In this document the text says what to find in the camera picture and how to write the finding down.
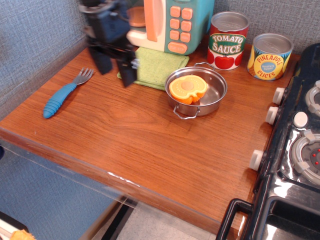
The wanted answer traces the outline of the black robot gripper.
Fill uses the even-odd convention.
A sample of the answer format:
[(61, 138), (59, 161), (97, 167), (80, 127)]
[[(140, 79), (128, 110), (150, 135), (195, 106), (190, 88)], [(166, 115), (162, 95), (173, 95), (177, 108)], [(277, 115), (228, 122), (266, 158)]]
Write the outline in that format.
[(81, 0), (79, 10), (88, 22), (91, 43), (89, 53), (98, 69), (105, 75), (116, 63), (123, 86), (126, 88), (138, 78), (139, 60), (127, 33), (130, 31), (127, 2), (125, 0)]

